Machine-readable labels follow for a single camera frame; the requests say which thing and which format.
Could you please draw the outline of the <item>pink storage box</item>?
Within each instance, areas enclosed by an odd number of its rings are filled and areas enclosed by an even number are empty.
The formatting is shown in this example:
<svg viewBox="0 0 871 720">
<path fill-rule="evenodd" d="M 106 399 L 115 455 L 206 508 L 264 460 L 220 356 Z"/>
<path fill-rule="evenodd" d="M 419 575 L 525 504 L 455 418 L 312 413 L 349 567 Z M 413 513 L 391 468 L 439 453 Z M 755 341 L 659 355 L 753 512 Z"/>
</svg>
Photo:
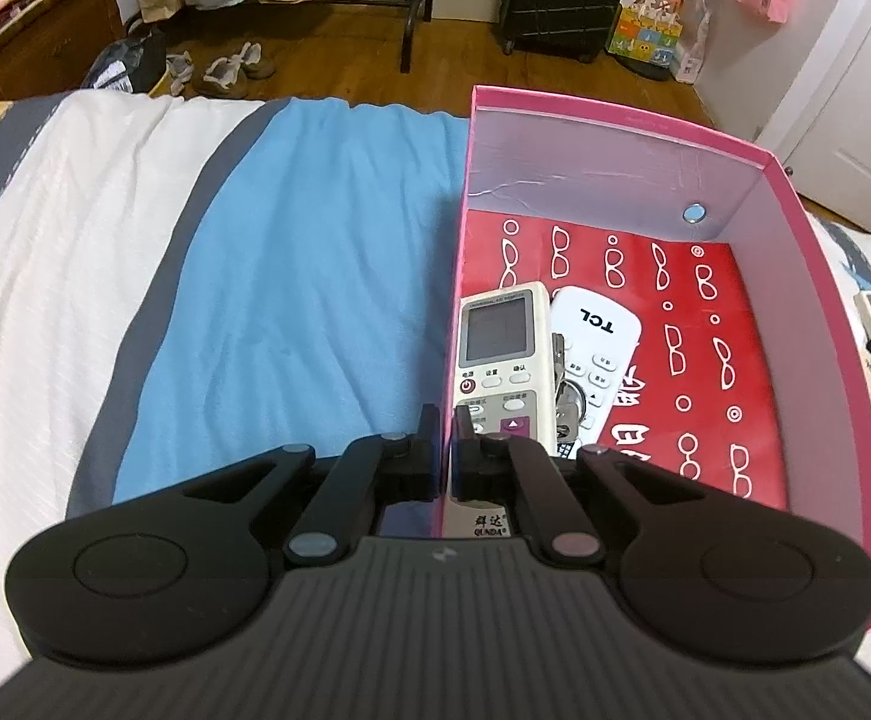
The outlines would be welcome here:
<svg viewBox="0 0 871 720">
<path fill-rule="evenodd" d="M 851 317 L 774 154 L 710 128 L 563 94 L 471 96 L 453 292 L 472 211 L 725 244 L 755 314 L 787 481 L 782 509 L 871 557 L 871 403 Z"/>
</svg>

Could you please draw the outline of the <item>white door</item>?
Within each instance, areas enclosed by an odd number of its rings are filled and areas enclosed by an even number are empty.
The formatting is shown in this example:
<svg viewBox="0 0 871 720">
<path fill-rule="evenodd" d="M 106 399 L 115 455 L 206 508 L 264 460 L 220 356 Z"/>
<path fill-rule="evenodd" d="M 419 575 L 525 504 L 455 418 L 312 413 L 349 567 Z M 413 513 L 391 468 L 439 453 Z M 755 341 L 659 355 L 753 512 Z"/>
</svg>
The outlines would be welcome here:
<svg viewBox="0 0 871 720">
<path fill-rule="evenodd" d="M 837 0 L 758 143 L 798 193 L 871 232 L 871 0 Z"/>
</svg>

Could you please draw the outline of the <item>wooden nightstand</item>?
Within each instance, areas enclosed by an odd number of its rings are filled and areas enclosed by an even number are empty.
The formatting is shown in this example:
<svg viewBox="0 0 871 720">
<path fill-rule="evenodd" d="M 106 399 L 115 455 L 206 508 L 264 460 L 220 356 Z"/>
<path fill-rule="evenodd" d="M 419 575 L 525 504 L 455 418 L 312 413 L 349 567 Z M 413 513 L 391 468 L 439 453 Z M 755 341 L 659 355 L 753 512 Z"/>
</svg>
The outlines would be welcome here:
<svg viewBox="0 0 871 720">
<path fill-rule="evenodd" d="M 0 18 L 0 101 L 79 88 L 123 37 L 116 0 L 24 0 Z"/>
</svg>

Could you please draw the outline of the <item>red patterned glasses cloth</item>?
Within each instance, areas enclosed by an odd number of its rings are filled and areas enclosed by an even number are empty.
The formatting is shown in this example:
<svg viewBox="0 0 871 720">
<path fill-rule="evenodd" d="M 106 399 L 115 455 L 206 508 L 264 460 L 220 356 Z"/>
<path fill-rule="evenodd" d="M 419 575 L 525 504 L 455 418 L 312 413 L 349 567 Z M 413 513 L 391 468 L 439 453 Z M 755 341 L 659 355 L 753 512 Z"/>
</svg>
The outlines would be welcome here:
<svg viewBox="0 0 871 720">
<path fill-rule="evenodd" d="M 605 294 L 642 323 L 596 444 L 782 509 L 771 376 L 732 250 L 534 216 L 472 211 L 463 296 L 540 281 Z"/>
</svg>

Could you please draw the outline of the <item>striped bed duvet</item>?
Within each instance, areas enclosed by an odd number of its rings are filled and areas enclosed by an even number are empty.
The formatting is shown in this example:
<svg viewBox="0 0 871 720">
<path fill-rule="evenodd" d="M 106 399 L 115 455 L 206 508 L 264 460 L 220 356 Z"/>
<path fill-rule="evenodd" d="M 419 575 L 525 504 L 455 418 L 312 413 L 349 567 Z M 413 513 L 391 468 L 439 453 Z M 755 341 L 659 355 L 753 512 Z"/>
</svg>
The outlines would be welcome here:
<svg viewBox="0 0 871 720">
<path fill-rule="evenodd" d="M 340 99 L 0 103 L 0 684 L 9 561 L 61 520 L 449 405 L 470 119 Z M 813 220 L 871 403 L 871 236 Z M 871 670 L 871 629 L 860 647 Z"/>
</svg>

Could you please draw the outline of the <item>pair of shoes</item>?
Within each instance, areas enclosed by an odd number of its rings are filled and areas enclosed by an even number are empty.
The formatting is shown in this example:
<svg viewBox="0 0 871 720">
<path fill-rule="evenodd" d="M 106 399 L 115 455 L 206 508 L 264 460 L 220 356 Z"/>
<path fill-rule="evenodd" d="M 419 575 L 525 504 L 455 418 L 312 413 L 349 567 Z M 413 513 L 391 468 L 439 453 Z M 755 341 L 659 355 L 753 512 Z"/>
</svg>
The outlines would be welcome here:
<svg viewBox="0 0 871 720">
<path fill-rule="evenodd" d="M 166 57 L 170 96 L 182 96 L 190 89 L 214 99 L 244 99 L 248 83 L 275 75 L 275 62 L 260 43 L 245 43 L 235 54 L 221 55 L 201 70 L 188 52 Z"/>
</svg>

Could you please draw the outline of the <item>cream Qunda remote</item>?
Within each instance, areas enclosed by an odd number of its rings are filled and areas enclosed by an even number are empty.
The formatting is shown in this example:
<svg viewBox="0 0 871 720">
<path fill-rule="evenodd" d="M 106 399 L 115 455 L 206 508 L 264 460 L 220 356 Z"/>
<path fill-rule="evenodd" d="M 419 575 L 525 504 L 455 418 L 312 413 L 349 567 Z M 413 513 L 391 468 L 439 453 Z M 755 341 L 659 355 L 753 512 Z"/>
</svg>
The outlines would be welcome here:
<svg viewBox="0 0 871 720">
<path fill-rule="evenodd" d="M 467 408 L 478 437 L 529 437 L 556 449 L 556 366 L 549 293 L 540 281 L 460 302 L 452 405 Z"/>
</svg>

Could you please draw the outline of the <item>colourful gift bag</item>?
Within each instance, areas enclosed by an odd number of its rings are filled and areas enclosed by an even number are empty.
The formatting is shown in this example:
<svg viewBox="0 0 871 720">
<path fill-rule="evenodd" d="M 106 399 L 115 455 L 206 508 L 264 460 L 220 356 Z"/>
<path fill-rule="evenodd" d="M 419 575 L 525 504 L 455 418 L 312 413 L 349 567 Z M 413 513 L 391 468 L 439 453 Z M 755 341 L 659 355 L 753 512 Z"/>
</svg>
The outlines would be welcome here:
<svg viewBox="0 0 871 720">
<path fill-rule="evenodd" d="M 648 78 L 665 78 L 683 34 L 683 0 L 619 0 L 606 52 Z"/>
</svg>

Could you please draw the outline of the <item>white TCL remote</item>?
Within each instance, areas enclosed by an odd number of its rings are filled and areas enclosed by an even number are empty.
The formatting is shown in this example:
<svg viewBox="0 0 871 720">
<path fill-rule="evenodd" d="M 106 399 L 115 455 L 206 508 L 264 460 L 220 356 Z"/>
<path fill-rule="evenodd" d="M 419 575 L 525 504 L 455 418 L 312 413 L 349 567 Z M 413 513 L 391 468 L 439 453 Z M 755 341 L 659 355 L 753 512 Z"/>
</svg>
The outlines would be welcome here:
<svg viewBox="0 0 871 720">
<path fill-rule="evenodd" d="M 580 445 L 596 444 L 616 403 L 641 339 L 641 319 L 605 294 L 564 286 L 551 301 L 549 327 L 564 340 L 566 383 L 579 403 L 574 439 L 559 439 L 559 455 L 569 460 Z"/>
</svg>

